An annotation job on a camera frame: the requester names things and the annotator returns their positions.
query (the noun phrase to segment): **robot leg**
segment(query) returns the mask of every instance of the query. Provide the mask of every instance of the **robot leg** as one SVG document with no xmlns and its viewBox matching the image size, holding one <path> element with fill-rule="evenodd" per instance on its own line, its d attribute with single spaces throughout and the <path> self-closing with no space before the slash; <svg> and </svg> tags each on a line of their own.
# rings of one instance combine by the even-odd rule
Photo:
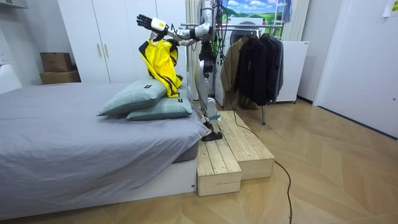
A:
<svg viewBox="0 0 398 224">
<path fill-rule="evenodd" d="M 218 119 L 220 118 L 220 113 L 216 109 L 215 99 L 209 96 L 209 74 L 203 72 L 203 67 L 205 66 L 205 61 L 200 60 L 198 62 L 196 70 L 196 86 L 199 94 L 200 109 L 205 115 L 206 123 L 205 125 L 211 129 L 211 133 L 204 136 L 202 141 L 213 141 L 217 139 L 222 139 L 223 134 L 218 127 Z"/>
</svg>

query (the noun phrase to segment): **wardrobe door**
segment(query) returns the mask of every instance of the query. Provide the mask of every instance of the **wardrobe door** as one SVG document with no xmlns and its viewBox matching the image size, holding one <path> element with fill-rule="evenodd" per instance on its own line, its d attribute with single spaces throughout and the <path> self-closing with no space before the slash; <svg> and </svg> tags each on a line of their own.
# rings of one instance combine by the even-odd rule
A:
<svg viewBox="0 0 398 224">
<path fill-rule="evenodd" d="M 104 56 L 111 83 L 137 80 L 132 43 L 124 1 L 93 0 Z"/>
<path fill-rule="evenodd" d="M 138 48 L 150 37 L 151 31 L 139 27 L 137 25 L 137 16 L 139 14 L 147 17 L 157 17 L 156 14 L 156 1 L 155 0 L 125 0 L 126 11 L 129 21 L 128 31 L 130 32 L 130 39 L 134 54 L 134 71 L 137 76 L 148 76 L 148 68 L 142 59 Z"/>
<path fill-rule="evenodd" d="M 80 78 L 109 83 L 108 69 L 91 0 L 58 0 Z"/>
<path fill-rule="evenodd" d="M 187 10 L 185 8 L 185 0 L 157 0 L 157 17 L 165 21 L 169 27 L 174 25 L 178 29 L 181 23 L 187 22 Z M 200 50 L 200 42 L 197 43 L 197 49 Z M 178 47 L 178 60 L 175 66 L 177 74 L 184 77 L 184 83 L 187 83 L 187 61 L 186 47 Z"/>
</svg>

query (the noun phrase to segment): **cabinet handle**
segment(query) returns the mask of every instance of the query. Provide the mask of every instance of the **cabinet handle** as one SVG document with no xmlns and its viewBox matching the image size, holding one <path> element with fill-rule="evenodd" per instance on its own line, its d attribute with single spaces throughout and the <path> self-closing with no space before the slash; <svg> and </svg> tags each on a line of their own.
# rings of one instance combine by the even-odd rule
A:
<svg viewBox="0 0 398 224">
<path fill-rule="evenodd" d="M 108 48 L 106 47 L 106 44 L 105 44 L 105 53 L 106 53 L 106 56 L 109 57 L 109 55 L 108 55 Z"/>
<path fill-rule="evenodd" d="M 99 44 L 97 44 L 97 49 L 98 49 L 99 56 L 102 57 L 101 49 L 100 49 L 100 45 Z"/>
</svg>

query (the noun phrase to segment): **wooden platform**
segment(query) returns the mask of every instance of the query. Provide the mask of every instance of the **wooden platform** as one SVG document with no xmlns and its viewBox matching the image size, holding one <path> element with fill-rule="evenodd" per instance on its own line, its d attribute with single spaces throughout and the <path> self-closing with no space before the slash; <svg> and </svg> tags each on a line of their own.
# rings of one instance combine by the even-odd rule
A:
<svg viewBox="0 0 398 224">
<path fill-rule="evenodd" d="M 233 111 L 220 111 L 220 129 L 242 169 L 242 180 L 270 177 L 275 157 L 255 134 L 236 125 Z M 240 126 L 250 129 L 236 114 Z"/>
<path fill-rule="evenodd" d="M 199 142 L 198 195 L 237 192 L 241 187 L 241 168 L 222 140 Z"/>
<path fill-rule="evenodd" d="M 232 111 L 220 111 L 224 138 L 200 142 L 198 195 L 239 191 L 241 180 L 270 177 L 274 156 L 255 134 L 236 125 Z M 239 125 L 249 128 L 236 114 Z"/>
</svg>

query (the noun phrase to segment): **wooden floor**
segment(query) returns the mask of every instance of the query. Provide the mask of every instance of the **wooden floor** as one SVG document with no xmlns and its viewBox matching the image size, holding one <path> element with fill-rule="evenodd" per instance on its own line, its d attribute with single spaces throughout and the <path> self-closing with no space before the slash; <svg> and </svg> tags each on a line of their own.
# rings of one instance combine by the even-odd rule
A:
<svg viewBox="0 0 398 224">
<path fill-rule="evenodd" d="M 292 176 L 295 224 L 398 223 L 398 142 L 298 101 L 240 111 Z M 25 218 L 10 223 L 288 223 L 287 176 L 243 180 L 240 191 L 182 194 Z"/>
</svg>

